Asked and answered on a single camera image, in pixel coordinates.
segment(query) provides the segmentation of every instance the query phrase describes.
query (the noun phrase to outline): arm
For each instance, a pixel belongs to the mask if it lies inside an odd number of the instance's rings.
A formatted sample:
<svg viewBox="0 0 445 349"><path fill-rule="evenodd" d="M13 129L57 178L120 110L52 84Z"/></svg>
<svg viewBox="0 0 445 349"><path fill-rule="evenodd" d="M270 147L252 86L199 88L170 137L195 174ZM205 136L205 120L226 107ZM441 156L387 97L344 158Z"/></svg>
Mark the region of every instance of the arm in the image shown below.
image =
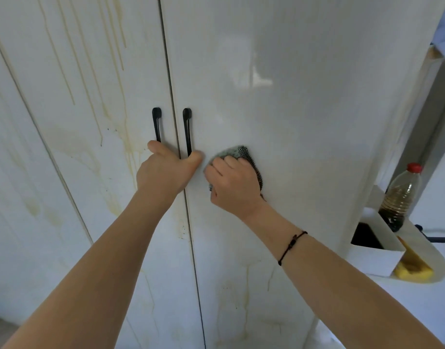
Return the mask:
<svg viewBox="0 0 445 349"><path fill-rule="evenodd" d="M150 141L126 209L72 268L4 349L114 348L153 232L202 161L180 160Z"/></svg>
<svg viewBox="0 0 445 349"><path fill-rule="evenodd" d="M277 260L301 233L261 198L256 174L246 160L216 158L205 176L214 186L211 201L239 217ZM345 347L444 348L397 300L313 237L298 239L282 267Z"/></svg>

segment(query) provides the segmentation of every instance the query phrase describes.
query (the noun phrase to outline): forearm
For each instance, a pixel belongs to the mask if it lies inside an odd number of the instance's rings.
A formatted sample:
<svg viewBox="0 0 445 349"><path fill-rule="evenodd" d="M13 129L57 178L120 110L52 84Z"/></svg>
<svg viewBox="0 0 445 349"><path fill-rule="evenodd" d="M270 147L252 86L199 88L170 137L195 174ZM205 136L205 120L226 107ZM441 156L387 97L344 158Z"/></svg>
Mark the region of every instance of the forearm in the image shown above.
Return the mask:
<svg viewBox="0 0 445 349"><path fill-rule="evenodd" d="M301 233L267 204L244 222L277 260ZM443 348L399 302L311 236L297 241L282 267L347 348Z"/></svg>
<svg viewBox="0 0 445 349"><path fill-rule="evenodd" d="M113 348L148 244L170 202L137 193L5 349Z"/></svg>

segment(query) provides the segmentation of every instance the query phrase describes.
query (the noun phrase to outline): yellow sponge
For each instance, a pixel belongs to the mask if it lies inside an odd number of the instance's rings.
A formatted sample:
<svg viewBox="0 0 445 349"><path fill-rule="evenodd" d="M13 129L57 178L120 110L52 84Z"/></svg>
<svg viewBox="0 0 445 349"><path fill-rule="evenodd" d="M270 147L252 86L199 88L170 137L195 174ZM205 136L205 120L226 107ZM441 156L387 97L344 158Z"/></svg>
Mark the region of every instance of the yellow sponge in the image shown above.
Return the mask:
<svg viewBox="0 0 445 349"><path fill-rule="evenodd" d="M405 281L426 281L432 277L434 270L402 238L398 239L406 251L394 269L395 276Z"/></svg>

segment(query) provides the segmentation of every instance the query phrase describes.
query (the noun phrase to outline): white container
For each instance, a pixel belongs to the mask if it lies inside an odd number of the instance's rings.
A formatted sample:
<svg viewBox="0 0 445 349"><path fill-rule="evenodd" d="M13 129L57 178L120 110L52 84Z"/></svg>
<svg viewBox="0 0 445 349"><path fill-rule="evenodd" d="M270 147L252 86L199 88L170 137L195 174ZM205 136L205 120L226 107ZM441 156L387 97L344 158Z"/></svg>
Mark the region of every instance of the white container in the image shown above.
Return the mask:
<svg viewBox="0 0 445 349"><path fill-rule="evenodd" d="M384 250L350 244L346 260L363 273L390 276L405 253L405 247L376 210L365 208L359 221L369 225Z"/></svg>

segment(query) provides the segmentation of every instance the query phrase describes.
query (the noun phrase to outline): black bracelet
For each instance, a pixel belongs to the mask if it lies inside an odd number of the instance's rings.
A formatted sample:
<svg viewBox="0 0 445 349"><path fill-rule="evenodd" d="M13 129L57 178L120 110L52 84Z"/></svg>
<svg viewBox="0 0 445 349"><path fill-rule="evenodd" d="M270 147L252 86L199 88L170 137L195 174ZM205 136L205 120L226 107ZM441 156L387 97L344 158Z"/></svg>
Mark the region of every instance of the black bracelet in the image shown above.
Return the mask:
<svg viewBox="0 0 445 349"><path fill-rule="evenodd" d="M282 260L284 259L284 256L286 255L286 253L292 249L292 247L294 247L295 243L297 242L298 239L301 238L301 236L303 236L304 234L308 234L306 231L302 231L300 235L294 235L292 238L292 241L290 241L289 246L287 246L287 250L285 250L284 254L282 255L281 259L279 261L277 261L279 266L282 266Z"/></svg>

